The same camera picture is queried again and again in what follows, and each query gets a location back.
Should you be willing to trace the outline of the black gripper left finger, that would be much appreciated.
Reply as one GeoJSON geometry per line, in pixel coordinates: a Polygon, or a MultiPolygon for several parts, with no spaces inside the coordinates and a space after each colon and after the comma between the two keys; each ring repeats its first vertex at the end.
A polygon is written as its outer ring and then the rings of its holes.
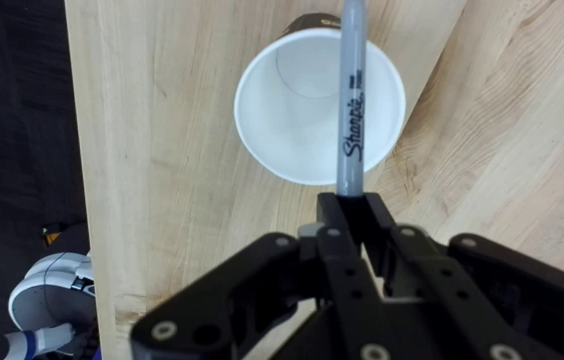
{"type": "Polygon", "coordinates": [[[358,360],[382,339],[370,324],[382,300],[361,245],[381,239],[389,224],[376,193],[321,193],[316,219],[300,234],[257,238],[144,313],[131,330],[133,357],[240,360],[312,300],[316,311],[274,356],[358,360]]]}

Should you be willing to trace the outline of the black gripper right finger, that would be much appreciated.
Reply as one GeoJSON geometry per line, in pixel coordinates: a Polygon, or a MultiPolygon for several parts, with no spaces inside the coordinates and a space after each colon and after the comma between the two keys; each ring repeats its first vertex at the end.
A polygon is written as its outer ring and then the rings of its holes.
{"type": "Polygon", "coordinates": [[[345,213],[382,291],[436,306],[456,353],[564,360],[564,270],[479,234],[438,243],[396,224],[376,193],[349,200],[345,213]]]}

